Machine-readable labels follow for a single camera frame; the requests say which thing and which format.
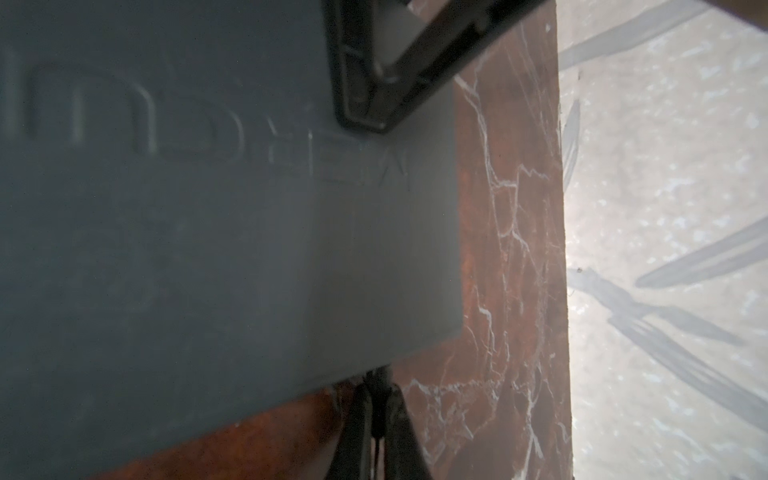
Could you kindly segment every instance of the reddish-brown marble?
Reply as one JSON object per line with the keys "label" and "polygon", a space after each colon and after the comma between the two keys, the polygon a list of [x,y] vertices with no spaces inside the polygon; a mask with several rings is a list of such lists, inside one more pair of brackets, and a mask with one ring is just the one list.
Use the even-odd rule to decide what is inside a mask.
{"label": "reddish-brown marble", "polygon": [[[465,326],[395,364],[437,479],[572,477],[555,32],[551,0],[455,82]],[[322,478],[340,423],[318,392],[101,480]]]}

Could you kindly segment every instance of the brown marble surface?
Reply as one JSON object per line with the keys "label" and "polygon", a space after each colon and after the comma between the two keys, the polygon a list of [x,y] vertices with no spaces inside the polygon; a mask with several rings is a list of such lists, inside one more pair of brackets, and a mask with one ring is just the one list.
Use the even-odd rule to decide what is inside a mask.
{"label": "brown marble surface", "polygon": [[[572,477],[555,32],[551,0],[455,80],[464,330],[394,365],[437,479]],[[322,478],[340,424],[326,390],[100,479]]]}

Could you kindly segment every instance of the marble countertop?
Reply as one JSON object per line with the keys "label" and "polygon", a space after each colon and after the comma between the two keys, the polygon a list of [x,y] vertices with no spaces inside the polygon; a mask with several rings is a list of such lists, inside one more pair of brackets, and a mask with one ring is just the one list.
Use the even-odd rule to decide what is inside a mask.
{"label": "marble countertop", "polygon": [[[455,78],[464,329],[394,364],[435,478],[572,477],[556,31],[550,0]],[[316,392],[100,478],[322,478],[348,397]]]}

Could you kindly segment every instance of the black plastic bracket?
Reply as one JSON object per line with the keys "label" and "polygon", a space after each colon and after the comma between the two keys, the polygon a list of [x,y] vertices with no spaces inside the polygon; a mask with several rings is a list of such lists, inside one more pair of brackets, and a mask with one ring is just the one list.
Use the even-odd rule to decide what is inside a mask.
{"label": "black plastic bracket", "polygon": [[386,133],[543,0],[449,0],[391,62],[377,35],[396,0],[323,0],[336,116]]}

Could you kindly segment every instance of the dark gray panel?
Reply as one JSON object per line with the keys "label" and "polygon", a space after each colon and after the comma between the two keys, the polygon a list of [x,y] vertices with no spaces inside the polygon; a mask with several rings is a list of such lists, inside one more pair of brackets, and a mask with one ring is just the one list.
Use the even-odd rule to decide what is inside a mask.
{"label": "dark gray panel", "polygon": [[333,118],[319,2],[0,5],[0,477],[80,478],[462,324],[450,88]]}

